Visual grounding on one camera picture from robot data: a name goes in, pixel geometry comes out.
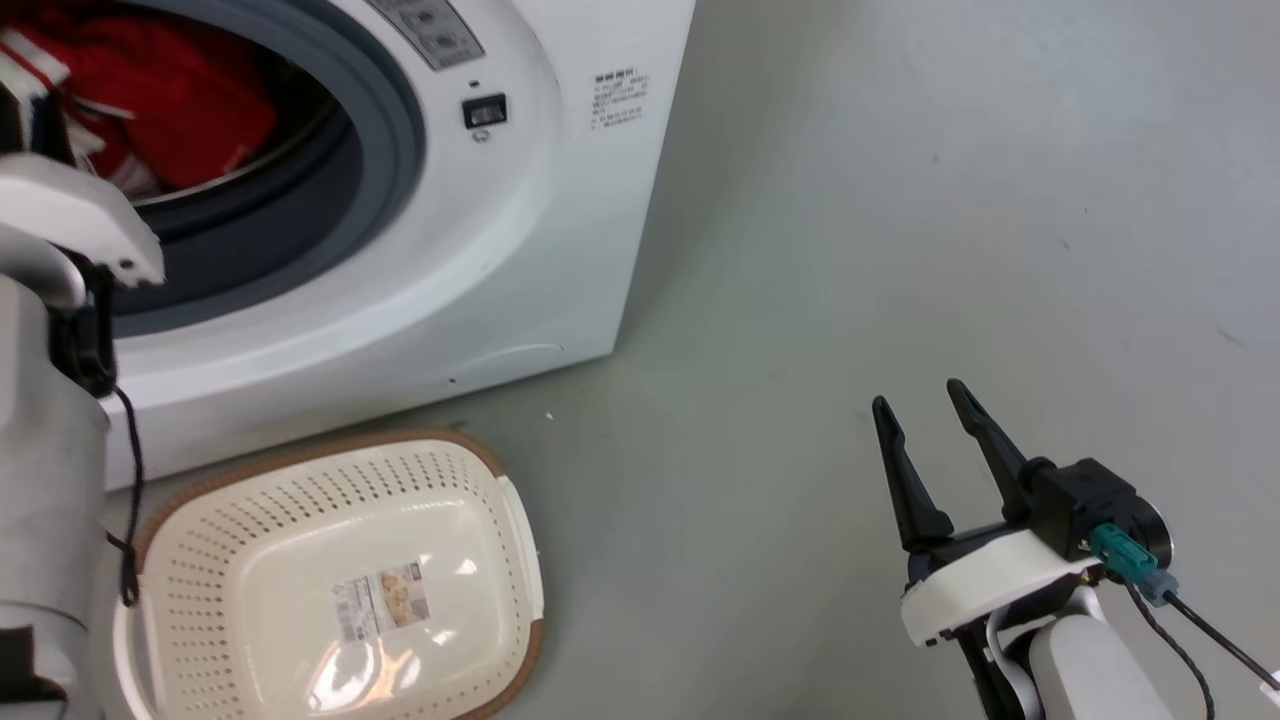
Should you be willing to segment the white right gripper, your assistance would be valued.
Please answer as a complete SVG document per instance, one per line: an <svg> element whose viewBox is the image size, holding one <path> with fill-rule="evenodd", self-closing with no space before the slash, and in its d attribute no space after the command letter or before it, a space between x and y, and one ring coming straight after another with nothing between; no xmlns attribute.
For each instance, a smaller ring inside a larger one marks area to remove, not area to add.
<svg viewBox="0 0 1280 720"><path fill-rule="evenodd" d="M963 380L948 379L946 389L964 430L980 447L1002 498L1004 520L1032 524L1038 509L1032 479L1053 462L1046 457L1028 460ZM884 396L872 401L870 414L901 547L909 553L924 553L946 544L954 524L936 507L914 468L906 434ZM911 643L924 646L1097 564L1092 556L1062 559L1032 530L1016 530L913 582L901 600L902 624Z"/></svg>

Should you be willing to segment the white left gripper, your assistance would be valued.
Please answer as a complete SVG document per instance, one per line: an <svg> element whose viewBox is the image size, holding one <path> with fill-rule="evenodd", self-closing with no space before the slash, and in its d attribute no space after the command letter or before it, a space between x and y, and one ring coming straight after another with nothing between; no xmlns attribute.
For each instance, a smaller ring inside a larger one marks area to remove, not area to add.
<svg viewBox="0 0 1280 720"><path fill-rule="evenodd" d="M1 161L1 220L111 270L128 288L166 281L159 237L114 184L46 156Z"/></svg>

